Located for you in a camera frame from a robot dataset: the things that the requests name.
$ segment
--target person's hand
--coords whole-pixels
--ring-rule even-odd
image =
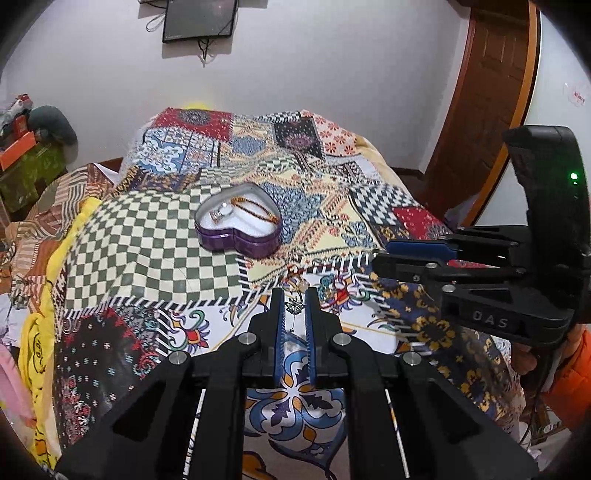
[[[585,328],[585,324],[578,323],[567,334],[566,340],[564,341],[561,362],[575,354],[583,339]],[[530,350],[530,346],[522,345],[521,343],[511,344],[511,366],[516,373],[525,375],[535,369],[538,361],[530,353]]]

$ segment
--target green and white checkered fabric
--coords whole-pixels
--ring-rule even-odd
[[[132,191],[99,207],[67,259],[66,310],[115,296],[178,304],[241,296],[236,252],[205,250],[194,226],[199,204],[221,189]]]

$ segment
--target heart-shaped box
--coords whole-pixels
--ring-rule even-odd
[[[271,212],[279,220],[277,223],[267,222],[247,211],[233,207],[228,215],[217,216],[215,223],[212,212],[220,210],[222,203],[225,208],[231,205],[233,197],[245,197]],[[254,204],[244,203],[246,208],[261,216],[267,216]],[[205,200],[195,212],[195,228],[199,243],[209,251],[236,250],[250,258],[264,258],[275,252],[281,245],[282,217],[273,199],[254,183],[242,183],[235,187],[223,189]]]

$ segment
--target orange sleeve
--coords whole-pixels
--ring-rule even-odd
[[[576,353],[554,379],[545,403],[571,430],[582,424],[591,406],[591,333],[585,330]]]

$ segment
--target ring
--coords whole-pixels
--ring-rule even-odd
[[[209,215],[212,217],[213,224],[217,225],[223,217],[230,216],[234,210],[234,207],[228,202],[223,202],[217,210],[212,210]]]

